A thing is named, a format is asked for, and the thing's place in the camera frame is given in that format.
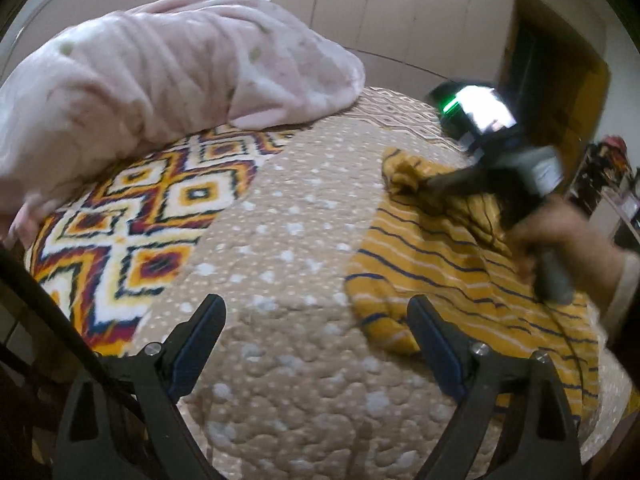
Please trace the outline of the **person's right hand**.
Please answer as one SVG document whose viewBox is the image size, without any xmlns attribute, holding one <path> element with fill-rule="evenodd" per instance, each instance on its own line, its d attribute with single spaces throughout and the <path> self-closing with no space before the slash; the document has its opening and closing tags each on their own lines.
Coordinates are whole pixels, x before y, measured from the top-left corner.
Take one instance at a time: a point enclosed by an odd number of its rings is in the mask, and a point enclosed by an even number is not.
<svg viewBox="0 0 640 480">
<path fill-rule="evenodd" d="M 612 304 L 626 254 L 593 229 L 582 212 L 564 198 L 548 196 L 506 232 L 506 244 L 523 280 L 534 278 L 537 252 L 550 249 L 560 259 L 573 287 L 584 292 L 601 312 Z"/>
</svg>

